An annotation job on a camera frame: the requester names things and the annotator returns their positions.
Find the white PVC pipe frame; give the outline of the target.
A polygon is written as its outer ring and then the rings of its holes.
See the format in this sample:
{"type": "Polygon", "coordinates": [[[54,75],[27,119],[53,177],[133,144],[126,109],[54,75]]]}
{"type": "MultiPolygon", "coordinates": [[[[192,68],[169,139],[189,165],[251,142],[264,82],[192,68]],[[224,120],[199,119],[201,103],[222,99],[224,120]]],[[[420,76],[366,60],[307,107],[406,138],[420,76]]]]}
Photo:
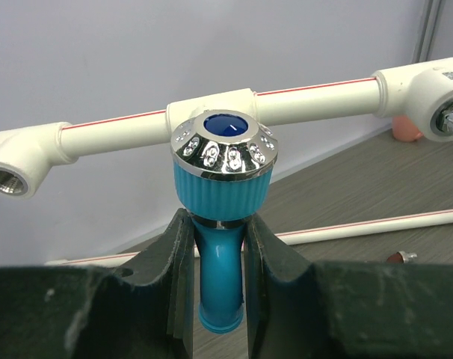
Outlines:
{"type": "Polygon", "coordinates": [[[426,138],[453,141],[453,57],[378,70],[364,79],[263,93],[234,90],[173,102],[144,114],[2,131],[0,193],[30,198],[53,167],[85,156],[170,145],[181,123],[206,110],[241,112],[269,129],[364,114],[405,115],[426,138]]]}

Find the blue plastic faucet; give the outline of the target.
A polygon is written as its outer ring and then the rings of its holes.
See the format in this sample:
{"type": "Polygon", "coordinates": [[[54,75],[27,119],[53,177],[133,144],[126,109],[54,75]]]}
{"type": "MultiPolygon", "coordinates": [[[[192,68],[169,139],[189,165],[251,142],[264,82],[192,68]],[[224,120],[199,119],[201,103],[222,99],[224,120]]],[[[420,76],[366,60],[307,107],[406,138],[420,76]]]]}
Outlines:
{"type": "Polygon", "coordinates": [[[267,197],[277,140],[250,115],[206,110],[173,131],[170,148],[177,197],[197,231],[199,319],[225,334],[243,318],[244,229],[267,197]]]}

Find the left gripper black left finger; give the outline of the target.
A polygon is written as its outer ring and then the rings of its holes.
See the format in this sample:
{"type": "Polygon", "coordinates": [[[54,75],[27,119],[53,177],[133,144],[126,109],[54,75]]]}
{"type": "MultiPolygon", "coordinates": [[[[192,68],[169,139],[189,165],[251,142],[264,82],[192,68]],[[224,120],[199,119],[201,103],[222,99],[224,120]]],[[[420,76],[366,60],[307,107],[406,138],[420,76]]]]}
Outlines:
{"type": "Polygon", "coordinates": [[[116,269],[0,267],[0,358],[191,358],[194,225],[116,269]]]}

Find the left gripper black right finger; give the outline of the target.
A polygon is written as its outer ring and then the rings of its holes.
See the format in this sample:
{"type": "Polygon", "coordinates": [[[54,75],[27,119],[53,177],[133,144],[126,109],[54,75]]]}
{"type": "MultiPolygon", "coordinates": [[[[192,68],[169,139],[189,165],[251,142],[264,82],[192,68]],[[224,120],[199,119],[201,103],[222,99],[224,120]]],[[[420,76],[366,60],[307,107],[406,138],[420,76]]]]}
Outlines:
{"type": "Polygon", "coordinates": [[[244,244],[250,358],[453,358],[453,265],[310,262],[258,215],[244,244]]]}

